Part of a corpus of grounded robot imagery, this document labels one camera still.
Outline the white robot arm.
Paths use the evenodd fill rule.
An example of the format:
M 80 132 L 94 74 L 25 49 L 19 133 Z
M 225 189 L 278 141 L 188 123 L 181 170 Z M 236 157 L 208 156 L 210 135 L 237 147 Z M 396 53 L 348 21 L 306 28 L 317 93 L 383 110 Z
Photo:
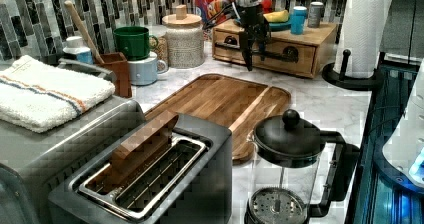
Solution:
M 379 48 L 392 0 L 346 0 L 336 60 L 322 77 L 340 88 L 377 89 Z M 419 71 L 393 134 L 374 153 L 387 178 L 416 192 L 423 190 L 423 72 Z

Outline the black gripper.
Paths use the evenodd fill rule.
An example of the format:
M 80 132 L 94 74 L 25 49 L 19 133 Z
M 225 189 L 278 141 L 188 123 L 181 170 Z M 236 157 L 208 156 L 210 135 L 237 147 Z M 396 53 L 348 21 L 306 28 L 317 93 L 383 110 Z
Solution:
M 269 25 L 263 16 L 260 0 L 234 0 L 232 8 L 242 28 L 239 33 L 240 51 L 246 68 L 251 71 L 253 69 L 251 48 L 255 42 L 258 42 L 260 60 L 264 61 L 266 58 Z

